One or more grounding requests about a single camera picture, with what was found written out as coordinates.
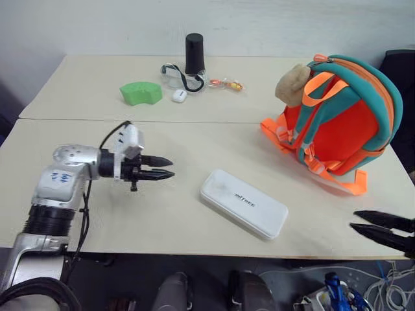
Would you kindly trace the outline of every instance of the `beige stuffed animal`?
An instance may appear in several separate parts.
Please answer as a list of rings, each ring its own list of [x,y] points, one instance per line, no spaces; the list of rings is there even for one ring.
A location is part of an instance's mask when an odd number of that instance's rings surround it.
[[[275,96],[290,108],[301,105],[304,86],[310,78],[310,67],[295,65],[283,75],[275,88]]]

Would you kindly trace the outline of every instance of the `gray floor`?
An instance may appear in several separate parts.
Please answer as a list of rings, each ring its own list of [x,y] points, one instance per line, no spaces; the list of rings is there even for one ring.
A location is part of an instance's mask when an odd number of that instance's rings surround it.
[[[0,249],[0,269],[5,263],[8,249]],[[385,273],[388,262],[380,262]],[[397,262],[404,270],[414,264],[411,260]],[[150,310],[158,286],[166,276],[184,271],[195,284],[195,309],[225,310],[226,285],[231,270],[250,270],[263,274],[272,290],[280,310],[292,310],[292,302],[302,295],[323,287],[324,275],[335,271],[350,286],[363,293],[376,280],[357,271],[341,268],[324,268],[300,273],[267,272],[316,266],[348,266],[379,275],[376,261],[330,262],[317,260],[253,259],[243,257],[204,257],[168,255],[116,255],[110,266],[103,266],[93,259],[81,260],[70,282],[85,310],[105,310],[114,297],[130,297],[138,301],[137,311]],[[415,278],[398,281],[405,290],[415,287]],[[415,311],[415,295],[408,311]]]

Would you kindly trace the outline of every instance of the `white cable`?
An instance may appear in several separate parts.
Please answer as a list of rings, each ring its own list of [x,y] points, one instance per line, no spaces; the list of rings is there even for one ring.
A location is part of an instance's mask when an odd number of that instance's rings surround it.
[[[313,268],[309,268],[309,269],[297,269],[297,270],[269,270],[269,271],[261,273],[259,276],[262,277],[262,276],[264,276],[268,273],[301,273],[301,272],[308,272],[308,271],[321,270],[321,269],[347,269],[347,270],[353,270],[353,271],[363,273],[363,274],[365,274],[369,277],[373,277],[374,279],[383,280],[381,277],[378,277],[376,275],[367,273],[367,272],[359,270],[359,269],[346,267],[346,266],[313,267]]]
[[[370,285],[366,292],[364,293],[363,297],[369,301],[370,294],[374,289],[377,289],[377,294],[375,296],[375,300],[373,302],[373,307],[375,310],[383,310],[384,308],[384,301],[388,308],[392,311],[399,311],[399,310],[406,310],[407,305],[410,303],[410,298],[415,293],[415,289],[406,292],[400,286],[395,285],[394,281],[407,277],[409,275],[414,275],[415,273],[415,266],[411,269],[399,271],[396,268],[395,262],[389,262],[392,265],[392,269],[390,269],[386,275],[385,279],[381,279]],[[399,294],[401,297],[401,304],[397,305],[392,295],[394,293]],[[380,308],[377,308],[378,301],[380,301]]]
[[[382,277],[378,277],[376,275],[367,273],[365,271],[359,270],[359,269],[355,269],[355,268],[351,268],[351,267],[346,267],[346,266],[324,266],[324,267],[313,267],[313,268],[309,268],[309,269],[297,269],[297,270],[270,270],[270,271],[266,271],[261,273],[259,276],[262,277],[266,274],[269,273],[301,273],[301,272],[308,272],[308,271],[314,271],[314,270],[321,270],[321,269],[347,269],[347,270],[352,270],[352,271],[357,271],[360,272],[362,274],[365,274],[369,277],[373,277],[374,279],[377,279],[378,281],[374,282],[372,285],[370,285],[368,287],[368,289],[365,291],[363,297],[369,301],[369,296],[371,294],[371,292],[374,289],[377,289],[377,294],[375,296],[375,301],[373,302],[373,308],[374,310],[384,310],[384,301],[386,302],[386,305],[389,307],[389,309],[391,309],[392,311],[400,311],[400,310],[406,310],[407,305],[410,303],[410,298],[412,297],[413,294],[415,294],[415,288],[411,291],[404,291],[401,287],[399,287],[398,285],[394,284],[395,280],[399,280],[402,279],[403,277],[407,277],[408,275],[414,275],[415,273],[415,266],[413,266],[411,269],[407,269],[407,270],[403,270],[403,271],[399,271],[396,268],[396,262],[392,261],[392,260],[388,260],[387,262],[389,262],[392,266],[392,269],[390,269],[386,275],[386,278],[382,278]],[[384,287],[386,286],[386,294],[385,294],[385,298],[383,297],[383,291],[384,291]],[[401,296],[402,302],[401,305],[397,305],[395,304],[395,302],[393,301],[392,298],[392,294],[396,292]],[[378,301],[380,301],[380,307],[381,308],[377,308],[377,304]]]

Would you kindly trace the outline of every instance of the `black cylinder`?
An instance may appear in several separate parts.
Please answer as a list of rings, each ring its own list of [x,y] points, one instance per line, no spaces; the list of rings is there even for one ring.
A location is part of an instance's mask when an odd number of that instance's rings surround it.
[[[197,75],[205,69],[203,57],[203,36],[188,34],[186,36],[186,69],[187,75]]]
[[[101,177],[114,177],[114,154],[107,149],[101,150],[98,174]]]
[[[72,209],[32,205],[23,233],[68,236],[74,215],[75,211]]]

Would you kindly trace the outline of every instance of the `backpack buckle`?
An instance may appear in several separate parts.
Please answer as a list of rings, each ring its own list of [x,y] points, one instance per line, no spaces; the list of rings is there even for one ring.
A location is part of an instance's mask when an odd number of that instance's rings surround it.
[[[321,163],[316,158],[314,158],[313,160],[311,160],[310,162],[308,162],[307,165],[309,167],[309,170],[311,172],[313,172],[314,174],[316,174],[316,175],[320,175],[326,169],[326,167],[324,166],[324,164]]]
[[[302,148],[304,149],[304,154],[309,158],[309,161],[314,159],[314,145],[313,144],[302,144]]]
[[[276,135],[279,141],[288,141],[289,143],[291,143],[293,130],[287,130],[285,126],[278,126]]]

